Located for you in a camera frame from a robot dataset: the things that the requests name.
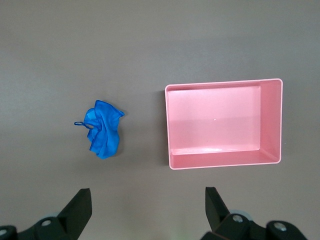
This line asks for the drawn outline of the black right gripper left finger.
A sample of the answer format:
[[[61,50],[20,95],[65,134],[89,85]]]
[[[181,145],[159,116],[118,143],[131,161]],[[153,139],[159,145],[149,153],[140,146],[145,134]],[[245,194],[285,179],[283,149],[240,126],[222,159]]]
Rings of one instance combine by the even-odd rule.
[[[57,216],[45,217],[21,232],[13,225],[0,226],[0,240],[78,240],[91,216],[91,191],[83,188]]]

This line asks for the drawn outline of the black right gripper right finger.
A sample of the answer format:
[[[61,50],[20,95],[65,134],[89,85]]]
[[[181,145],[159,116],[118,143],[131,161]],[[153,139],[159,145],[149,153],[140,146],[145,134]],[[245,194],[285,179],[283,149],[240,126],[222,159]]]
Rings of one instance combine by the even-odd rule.
[[[262,227],[229,211],[215,187],[205,188],[205,213],[211,231],[200,240],[308,240],[293,224],[272,220]]]

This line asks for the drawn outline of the blue cloth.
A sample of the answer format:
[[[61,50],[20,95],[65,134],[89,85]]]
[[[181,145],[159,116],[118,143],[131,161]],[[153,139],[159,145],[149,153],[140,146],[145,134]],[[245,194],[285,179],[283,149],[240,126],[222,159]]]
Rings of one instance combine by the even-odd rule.
[[[75,126],[88,129],[89,150],[102,160],[114,156],[120,144],[118,127],[125,113],[112,104],[96,100],[94,107],[87,110],[83,121],[74,122]]]

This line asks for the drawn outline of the pink plastic box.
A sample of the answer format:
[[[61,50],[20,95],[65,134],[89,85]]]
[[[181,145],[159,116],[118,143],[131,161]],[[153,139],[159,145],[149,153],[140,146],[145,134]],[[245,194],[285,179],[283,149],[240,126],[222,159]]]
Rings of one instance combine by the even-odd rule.
[[[281,161],[281,79],[170,84],[164,94],[172,170]]]

